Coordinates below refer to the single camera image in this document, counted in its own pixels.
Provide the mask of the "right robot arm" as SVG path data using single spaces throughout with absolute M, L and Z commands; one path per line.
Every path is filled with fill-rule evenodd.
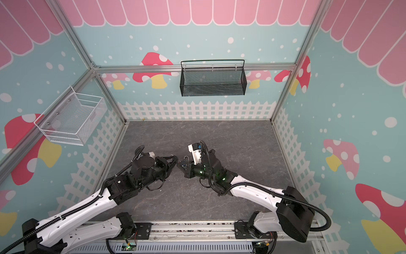
M 332 225 L 330 216 L 307 202 L 292 186 L 286 189 L 271 188 L 249 181 L 222 166 L 215 150 L 208 150 L 201 141 L 188 147 L 192 159 L 185 157 L 177 166 L 185 178 L 207 180 L 207 188 L 218 196 L 240 197 L 268 209 L 254 212 L 248 223 L 253 235 L 283 231 L 298 242 L 306 242 L 310 232 L 322 232 Z

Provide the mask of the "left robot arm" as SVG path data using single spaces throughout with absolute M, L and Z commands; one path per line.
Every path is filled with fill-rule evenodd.
M 164 183 L 178 162 L 175 155 L 157 157 L 153 152 L 144 153 L 139 146 L 131 162 L 113 177 L 103 181 L 101 188 L 85 200 L 65 211 L 38 221 L 23 223 L 23 236 L 1 252 L 7 254 L 23 245 L 24 254 L 61 254 L 68 251 L 79 226 L 95 216 L 135 197 L 156 181 Z

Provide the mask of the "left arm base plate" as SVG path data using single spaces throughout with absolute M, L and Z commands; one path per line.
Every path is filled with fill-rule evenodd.
M 135 222 L 134 229 L 126 240 L 149 240 L 152 225 L 150 222 Z

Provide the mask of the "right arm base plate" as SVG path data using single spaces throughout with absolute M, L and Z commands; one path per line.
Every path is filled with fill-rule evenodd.
M 234 223 L 234 234 L 236 239 L 277 239 L 277 232 L 262 233 L 247 222 L 238 220 Z

